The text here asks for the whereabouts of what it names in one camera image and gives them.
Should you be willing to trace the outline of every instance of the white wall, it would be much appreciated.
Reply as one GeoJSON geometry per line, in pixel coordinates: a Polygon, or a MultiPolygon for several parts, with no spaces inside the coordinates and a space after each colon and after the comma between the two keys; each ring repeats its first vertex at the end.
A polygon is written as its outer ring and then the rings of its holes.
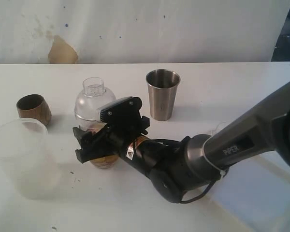
{"type": "Polygon", "coordinates": [[[79,63],[269,61],[289,7],[290,0],[0,0],[0,63],[48,63],[55,35],[79,63]]]}

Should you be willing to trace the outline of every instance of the stain on wall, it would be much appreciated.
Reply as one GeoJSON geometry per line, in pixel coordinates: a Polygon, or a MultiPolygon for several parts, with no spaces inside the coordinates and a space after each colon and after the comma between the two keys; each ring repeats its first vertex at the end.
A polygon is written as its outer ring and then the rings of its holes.
{"type": "Polygon", "coordinates": [[[51,64],[75,64],[78,60],[78,55],[63,38],[55,35],[53,46],[48,54],[48,60],[51,64]]]}

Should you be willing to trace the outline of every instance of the white table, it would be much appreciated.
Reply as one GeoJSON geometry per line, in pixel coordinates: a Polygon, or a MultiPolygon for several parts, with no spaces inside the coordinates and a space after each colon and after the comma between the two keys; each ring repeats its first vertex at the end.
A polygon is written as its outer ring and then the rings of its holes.
{"type": "MultiPolygon", "coordinates": [[[[43,95],[53,114],[48,127],[49,146],[63,171],[52,197],[33,201],[15,192],[0,169],[0,232],[55,231],[51,227],[58,232],[250,230],[235,217],[242,220],[243,215],[219,206],[225,205],[226,199],[232,202],[233,194],[226,196],[222,191],[219,196],[224,199],[215,199],[219,188],[228,185],[227,178],[213,190],[214,200],[205,197],[179,205],[164,200],[147,178],[121,160],[109,170],[76,160],[74,150],[79,144],[72,133],[73,108],[82,81],[101,77],[117,98],[141,97],[141,114],[150,116],[145,75],[156,68],[176,71],[181,83],[173,117],[166,122],[151,120],[151,138],[181,140],[206,132],[220,122],[236,119],[290,81],[290,62],[0,65],[0,125],[18,118],[15,104],[19,98],[31,93],[43,95]]],[[[230,178],[240,176],[242,170],[231,169],[230,178]]],[[[252,189],[251,195],[257,199],[259,193],[252,189]]],[[[246,223],[254,227],[251,221],[246,223]]]]}

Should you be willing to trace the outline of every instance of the black cable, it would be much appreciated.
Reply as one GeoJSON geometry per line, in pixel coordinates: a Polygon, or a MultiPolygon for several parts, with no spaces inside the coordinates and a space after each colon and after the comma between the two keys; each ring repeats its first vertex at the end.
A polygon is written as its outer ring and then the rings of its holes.
{"type": "Polygon", "coordinates": [[[194,198],[191,198],[189,200],[186,200],[186,201],[181,201],[180,203],[181,204],[188,204],[188,203],[191,203],[191,202],[194,202],[200,198],[202,198],[203,196],[205,196],[208,191],[212,188],[212,186],[216,183],[216,180],[212,181],[211,183],[209,183],[209,185],[206,187],[206,189],[199,195],[199,196],[196,196],[194,198]]]}

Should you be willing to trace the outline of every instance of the clear glass jar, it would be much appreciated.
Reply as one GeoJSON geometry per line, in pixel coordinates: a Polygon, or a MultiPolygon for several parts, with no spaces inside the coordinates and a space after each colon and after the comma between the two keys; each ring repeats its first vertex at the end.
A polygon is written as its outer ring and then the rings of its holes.
{"type": "MultiPolygon", "coordinates": [[[[104,127],[100,123],[100,115],[97,109],[116,99],[114,93],[104,87],[101,78],[91,77],[83,81],[83,90],[77,95],[75,102],[75,118],[79,128],[83,131],[96,133],[104,127]]],[[[104,158],[94,159],[90,162],[98,168],[109,168],[116,160],[118,155],[111,155],[104,158]]]]}

